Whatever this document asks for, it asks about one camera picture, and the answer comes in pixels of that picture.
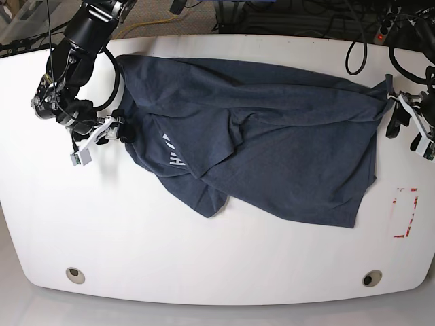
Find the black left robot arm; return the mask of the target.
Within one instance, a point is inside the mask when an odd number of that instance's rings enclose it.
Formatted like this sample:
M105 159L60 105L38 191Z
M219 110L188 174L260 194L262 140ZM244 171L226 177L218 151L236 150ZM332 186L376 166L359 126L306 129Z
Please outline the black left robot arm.
M425 86L417 95L393 90L388 86L387 97L394 101L395 108L387 127L386 136L394 138L401 126L413 120L419 127L418 141L434 142L434 2L433 1L390 1L379 21L375 34L377 39L387 38L388 56L393 68L401 76ZM398 48L416 50L431 62L425 75L419 77L405 69L396 58Z

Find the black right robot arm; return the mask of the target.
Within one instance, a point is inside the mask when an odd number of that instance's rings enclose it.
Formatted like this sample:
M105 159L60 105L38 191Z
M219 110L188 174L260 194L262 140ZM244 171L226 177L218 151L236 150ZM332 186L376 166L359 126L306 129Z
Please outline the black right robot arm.
M134 1L83 1L61 42L50 49L46 72L31 106L38 118L54 119L69 130L73 144L90 139L93 132L98 145L111 139L122 143L135 140L135 130L126 121L123 110L116 109L107 118L98 116L113 103L120 86L120 68L107 44L134 5ZM78 99L77 94L92 77L100 53L112 63L115 80L109 98L96 106L92 101Z

